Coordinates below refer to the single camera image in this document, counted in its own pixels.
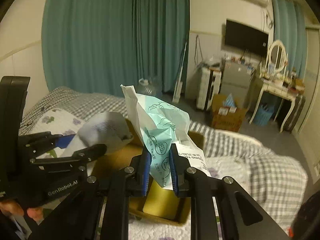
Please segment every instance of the gray floor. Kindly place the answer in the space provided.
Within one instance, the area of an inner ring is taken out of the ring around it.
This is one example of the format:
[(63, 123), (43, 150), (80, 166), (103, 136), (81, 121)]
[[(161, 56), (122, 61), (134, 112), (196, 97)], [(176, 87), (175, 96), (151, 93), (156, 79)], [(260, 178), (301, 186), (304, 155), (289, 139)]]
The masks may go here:
[[(170, 104), (173, 104), (172, 95), (170, 94), (164, 94), (162, 100)], [(181, 97), (179, 103), (173, 105), (189, 113), (191, 120), (210, 126), (210, 112), (205, 112), (196, 109), (195, 100), (186, 100), (183, 97)], [(311, 181), (312, 179), (307, 161), (303, 155), (303, 152), (297, 140), (289, 132), (279, 133), (279, 127), (276, 122), (270, 121), (268, 125), (261, 127), (255, 124), (249, 125), (247, 119), (243, 121), (239, 133), (255, 137), (256, 139), (261, 141), (265, 147), (272, 149), (276, 154), (283, 156), (291, 156), (301, 163), (302, 167), (305, 169), (305, 171), (308, 174), (308, 177), (310, 178), (308, 180), (304, 196), (304, 201), (307, 200), (315, 192), (316, 187), (313, 185)]]

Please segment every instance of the flat screen tv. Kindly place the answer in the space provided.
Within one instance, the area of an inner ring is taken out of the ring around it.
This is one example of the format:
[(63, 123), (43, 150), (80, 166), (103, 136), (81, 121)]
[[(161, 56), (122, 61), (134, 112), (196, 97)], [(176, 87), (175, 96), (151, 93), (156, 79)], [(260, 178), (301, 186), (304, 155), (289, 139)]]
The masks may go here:
[(225, 45), (267, 57), (267, 33), (247, 25), (227, 20)]

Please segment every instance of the plaid bedding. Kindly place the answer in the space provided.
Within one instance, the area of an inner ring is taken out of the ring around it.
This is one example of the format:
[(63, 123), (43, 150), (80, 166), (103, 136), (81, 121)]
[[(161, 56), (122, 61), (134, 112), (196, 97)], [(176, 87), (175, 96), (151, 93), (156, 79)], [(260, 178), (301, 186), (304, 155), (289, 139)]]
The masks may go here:
[[(85, 121), (97, 113), (113, 111), (127, 116), (124, 98), (93, 93), (84, 94), (59, 87), (40, 100), (23, 117), (20, 134), (28, 134), (47, 110), (62, 108)], [(189, 130), (204, 135), (204, 155), (238, 156), (250, 166), (251, 196), (285, 231), (298, 212), (307, 184), (307, 175), (300, 163), (287, 156), (251, 142), (220, 133), (198, 122)]]

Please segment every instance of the gray mini fridge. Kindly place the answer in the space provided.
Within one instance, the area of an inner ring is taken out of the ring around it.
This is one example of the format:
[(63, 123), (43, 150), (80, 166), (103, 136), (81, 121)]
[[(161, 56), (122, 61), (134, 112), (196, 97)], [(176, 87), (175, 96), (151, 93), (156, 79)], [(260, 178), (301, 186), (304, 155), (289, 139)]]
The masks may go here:
[(248, 91), (251, 81), (251, 69), (233, 61), (226, 61), (223, 71), (220, 93), (228, 96), (232, 94), (238, 99), (238, 107), (246, 107), (249, 97)]

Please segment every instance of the curtain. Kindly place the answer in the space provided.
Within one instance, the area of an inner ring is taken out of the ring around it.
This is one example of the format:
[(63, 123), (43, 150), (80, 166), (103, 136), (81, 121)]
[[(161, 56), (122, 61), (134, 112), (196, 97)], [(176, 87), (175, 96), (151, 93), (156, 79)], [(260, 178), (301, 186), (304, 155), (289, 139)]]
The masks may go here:
[(272, 0), (275, 19), (275, 40), (281, 40), (288, 53), (288, 70), (295, 68), (304, 77), (307, 36), (301, 5), (292, 0)]
[(49, 90), (123, 96), (120, 85), (157, 76), (174, 86), (189, 0), (46, 0), (42, 54)]
[(174, 90), (188, 37), (189, 0), (135, 0), (134, 6), (138, 74), (157, 76), (165, 92)]

